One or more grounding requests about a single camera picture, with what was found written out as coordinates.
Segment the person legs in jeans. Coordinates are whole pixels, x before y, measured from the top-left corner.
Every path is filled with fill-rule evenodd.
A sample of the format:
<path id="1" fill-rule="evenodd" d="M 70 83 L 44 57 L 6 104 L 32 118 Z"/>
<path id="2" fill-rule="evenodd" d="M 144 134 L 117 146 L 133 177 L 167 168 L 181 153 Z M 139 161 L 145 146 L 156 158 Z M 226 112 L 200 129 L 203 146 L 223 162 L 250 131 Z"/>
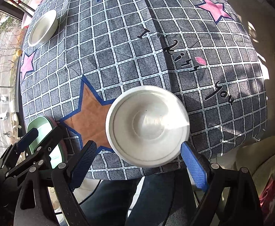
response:
<path id="1" fill-rule="evenodd" d="M 196 211 L 186 169 L 144 178 L 130 208 L 140 179 L 102 181 L 81 205 L 90 225 L 189 225 Z"/>

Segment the white bowl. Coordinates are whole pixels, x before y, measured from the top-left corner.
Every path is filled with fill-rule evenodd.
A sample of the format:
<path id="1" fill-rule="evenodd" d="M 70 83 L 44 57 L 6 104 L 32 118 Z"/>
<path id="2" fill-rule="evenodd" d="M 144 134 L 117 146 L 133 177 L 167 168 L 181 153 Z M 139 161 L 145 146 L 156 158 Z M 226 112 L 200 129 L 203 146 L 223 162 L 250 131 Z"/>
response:
<path id="1" fill-rule="evenodd" d="M 34 47 L 51 39 L 58 28 L 57 12 L 50 10 L 46 12 L 33 26 L 28 44 Z"/>
<path id="2" fill-rule="evenodd" d="M 172 92 L 138 86 L 114 100 L 105 131 L 120 158 L 137 167 L 158 167 L 179 156 L 182 143 L 190 136 L 190 120 Z"/>

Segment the green square plate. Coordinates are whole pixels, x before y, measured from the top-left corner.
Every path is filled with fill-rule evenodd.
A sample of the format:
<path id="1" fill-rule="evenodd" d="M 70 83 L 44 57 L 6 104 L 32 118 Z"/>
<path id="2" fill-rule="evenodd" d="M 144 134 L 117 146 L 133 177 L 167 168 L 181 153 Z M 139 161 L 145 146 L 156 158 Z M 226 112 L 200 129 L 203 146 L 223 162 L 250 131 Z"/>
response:
<path id="1" fill-rule="evenodd" d="M 38 130 L 38 137 L 29 146 L 30 154 L 34 153 L 34 150 L 44 137 L 55 127 L 57 127 L 57 123 L 51 117 L 47 116 L 39 116 L 28 124 L 27 132 L 33 128 Z M 50 153 L 50 157 L 52 168 L 55 168 L 57 165 L 67 160 L 67 150 L 63 140 L 59 141 L 57 146 Z"/>

